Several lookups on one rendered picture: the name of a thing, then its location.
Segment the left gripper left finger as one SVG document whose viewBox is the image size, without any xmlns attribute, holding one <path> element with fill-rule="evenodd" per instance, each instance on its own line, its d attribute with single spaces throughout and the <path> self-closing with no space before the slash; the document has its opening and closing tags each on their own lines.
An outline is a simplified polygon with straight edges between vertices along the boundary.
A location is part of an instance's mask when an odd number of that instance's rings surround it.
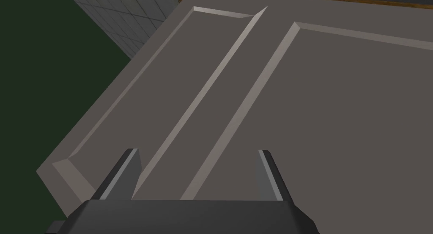
<svg viewBox="0 0 433 234">
<path fill-rule="evenodd" d="M 91 200 L 131 200 L 142 172 L 139 149 L 127 149 Z"/>
</svg>

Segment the grey panelled door leaf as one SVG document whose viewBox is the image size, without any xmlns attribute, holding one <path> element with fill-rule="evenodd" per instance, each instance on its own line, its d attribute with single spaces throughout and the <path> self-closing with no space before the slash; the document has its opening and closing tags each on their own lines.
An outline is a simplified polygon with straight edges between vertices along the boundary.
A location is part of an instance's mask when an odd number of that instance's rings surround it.
<svg viewBox="0 0 433 234">
<path fill-rule="evenodd" d="M 433 10 L 183 0 L 37 169 L 54 234 L 433 234 Z M 131 200 L 91 200 L 127 149 Z M 293 202 L 263 201 L 270 151 Z"/>
</svg>

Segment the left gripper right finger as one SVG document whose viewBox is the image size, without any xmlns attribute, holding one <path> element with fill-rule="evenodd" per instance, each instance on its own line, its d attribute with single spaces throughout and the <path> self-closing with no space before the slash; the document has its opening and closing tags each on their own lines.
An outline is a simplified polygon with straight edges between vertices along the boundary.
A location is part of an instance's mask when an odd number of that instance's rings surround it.
<svg viewBox="0 0 433 234">
<path fill-rule="evenodd" d="M 282 175 L 268 150 L 258 151 L 258 192 L 263 201 L 293 202 Z"/>
</svg>

